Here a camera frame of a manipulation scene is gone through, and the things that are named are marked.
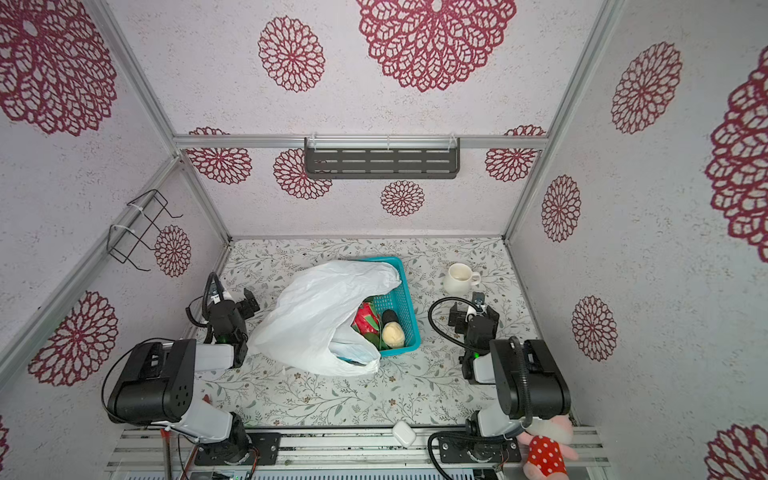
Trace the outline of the grey wall shelf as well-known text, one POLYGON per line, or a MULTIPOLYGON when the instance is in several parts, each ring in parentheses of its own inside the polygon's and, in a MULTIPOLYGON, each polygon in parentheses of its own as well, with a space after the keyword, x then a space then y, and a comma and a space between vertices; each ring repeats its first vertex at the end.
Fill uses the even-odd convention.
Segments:
POLYGON ((304 139, 304 166, 313 180, 450 180, 460 171, 458 138, 437 146, 325 146, 304 139))

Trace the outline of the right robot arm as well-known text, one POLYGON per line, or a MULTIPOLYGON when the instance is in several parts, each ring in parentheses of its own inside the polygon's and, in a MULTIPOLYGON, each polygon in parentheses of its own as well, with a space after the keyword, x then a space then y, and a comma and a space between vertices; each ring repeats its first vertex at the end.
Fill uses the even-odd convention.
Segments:
POLYGON ((466 421, 475 437, 533 435, 546 421, 568 416, 571 395, 548 346, 541 339, 499 339, 500 315, 484 303, 448 299, 448 326, 462 337, 461 373, 473 385, 492 386, 496 400, 466 421))

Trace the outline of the pink plush toy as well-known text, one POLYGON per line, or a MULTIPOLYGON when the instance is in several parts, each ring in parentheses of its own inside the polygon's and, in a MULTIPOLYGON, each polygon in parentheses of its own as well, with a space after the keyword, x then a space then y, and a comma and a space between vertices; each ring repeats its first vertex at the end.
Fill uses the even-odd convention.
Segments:
POLYGON ((551 419, 534 417, 532 423, 517 436, 519 444, 528 447, 523 473, 530 480, 568 480, 566 460, 576 461, 573 423, 568 415, 551 419))

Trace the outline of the red dragon fruit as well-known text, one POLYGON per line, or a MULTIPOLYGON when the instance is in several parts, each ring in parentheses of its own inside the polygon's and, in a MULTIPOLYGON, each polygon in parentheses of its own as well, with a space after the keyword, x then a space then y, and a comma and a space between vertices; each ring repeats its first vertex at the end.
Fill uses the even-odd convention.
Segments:
POLYGON ((380 335, 381 320, 369 302, 363 302, 352 321, 352 328, 359 334, 380 335))

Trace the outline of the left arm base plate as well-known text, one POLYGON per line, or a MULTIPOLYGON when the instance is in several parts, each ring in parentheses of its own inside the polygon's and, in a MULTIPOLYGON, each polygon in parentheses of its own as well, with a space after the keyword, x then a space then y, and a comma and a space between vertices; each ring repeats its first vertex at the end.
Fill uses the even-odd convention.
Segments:
POLYGON ((202 444, 194 457, 197 467, 273 466, 277 462, 281 435, 275 432, 247 431, 244 446, 226 446, 225 442, 202 444))

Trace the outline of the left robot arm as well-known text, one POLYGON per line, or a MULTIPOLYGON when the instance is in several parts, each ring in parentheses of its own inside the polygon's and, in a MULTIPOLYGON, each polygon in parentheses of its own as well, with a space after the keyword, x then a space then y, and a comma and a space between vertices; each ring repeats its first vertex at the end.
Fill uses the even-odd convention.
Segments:
POLYGON ((260 310, 253 292, 236 301, 209 295, 203 317, 209 343, 148 339, 128 352, 104 408, 114 423, 161 426, 195 441, 217 464, 241 464, 256 454, 242 418, 194 393, 195 374, 241 367, 248 352, 245 321, 260 310))

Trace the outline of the white ceramic mug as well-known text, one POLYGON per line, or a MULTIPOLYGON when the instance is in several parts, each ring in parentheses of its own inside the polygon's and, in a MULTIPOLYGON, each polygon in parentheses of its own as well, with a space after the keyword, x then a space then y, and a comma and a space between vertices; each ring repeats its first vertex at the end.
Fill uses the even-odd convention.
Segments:
POLYGON ((480 285, 482 277, 464 263, 449 266, 443 279, 443 289, 450 296, 463 296, 480 285))

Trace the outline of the white earbuds case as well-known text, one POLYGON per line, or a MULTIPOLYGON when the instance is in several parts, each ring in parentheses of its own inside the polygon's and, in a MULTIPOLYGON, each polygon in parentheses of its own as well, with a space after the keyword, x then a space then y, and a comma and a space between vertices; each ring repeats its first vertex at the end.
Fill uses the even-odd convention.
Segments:
POLYGON ((391 433, 403 448, 410 448, 417 439, 415 430, 404 421, 396 422, 391 429, 391 433))

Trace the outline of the white plastic bag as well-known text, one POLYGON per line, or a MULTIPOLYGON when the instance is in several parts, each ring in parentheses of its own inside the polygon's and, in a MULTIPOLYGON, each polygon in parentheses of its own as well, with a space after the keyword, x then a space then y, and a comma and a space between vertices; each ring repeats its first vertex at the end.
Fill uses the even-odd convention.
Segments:
POLYGON ((321 376, 372 375, 381 354, 352 323, 366 298, 401 284, 384 262, 333 260, 303 270, 250 334, 249 352, 321 376))

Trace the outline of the beige round fruit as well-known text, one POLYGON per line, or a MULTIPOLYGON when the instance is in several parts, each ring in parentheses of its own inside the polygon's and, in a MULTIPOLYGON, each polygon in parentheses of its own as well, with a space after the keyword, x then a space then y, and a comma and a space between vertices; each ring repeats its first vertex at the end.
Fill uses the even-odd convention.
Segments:
POLYGON ((405 333, 397 322, 388 322, 381 330, 381 341, 389 349, 399 349, 405 346, 405 333))

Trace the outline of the teal plastic basket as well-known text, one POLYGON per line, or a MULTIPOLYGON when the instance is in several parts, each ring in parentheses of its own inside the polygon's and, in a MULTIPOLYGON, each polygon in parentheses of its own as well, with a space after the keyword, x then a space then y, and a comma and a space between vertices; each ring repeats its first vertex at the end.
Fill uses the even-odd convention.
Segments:
MULTIPOLYGON (((404 345, 402 347, 392 347, 390 349, 380 350, 380 355, 382 357, 392 357, 417 350, 421 345, 421 335, 403 262, 399 258, 392 256, 332 260, 324 264, 323 268, 337 276, 371 272, 371 267, 351 267, 351 264, 354 262, 389 264, 399 273, 401 280, 401 284, 390 292, 383 295, 372 296, 367 299, 367 302, 371 304, 373 311, 378 314, 381 320, 382 329, 384 326, 384 312, 386 310, 392 310, 397 315, 398 324, 402 328, 405 336, 404 345)), ((356 342, 340 343, 342 334, 346 333, 342 331, 342 328, 343 326, 340 326, 337 329, 336 335, 329 344, 331 352, 339 359, 348 363, 358 363, 360 365, 367 363, 369 354, 366 353, 361 356, 361 345, 358 345, 356 342)))

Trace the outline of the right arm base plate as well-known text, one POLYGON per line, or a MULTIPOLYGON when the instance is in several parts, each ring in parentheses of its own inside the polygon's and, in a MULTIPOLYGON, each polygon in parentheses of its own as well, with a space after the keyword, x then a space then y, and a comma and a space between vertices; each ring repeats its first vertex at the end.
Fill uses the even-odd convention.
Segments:
POLYGON ((464 439, 464 434, 445 432, 437 437, 440 461, 444 464, 520 463, 521 450, 516 440, 504 443, 487 437, 464 439))

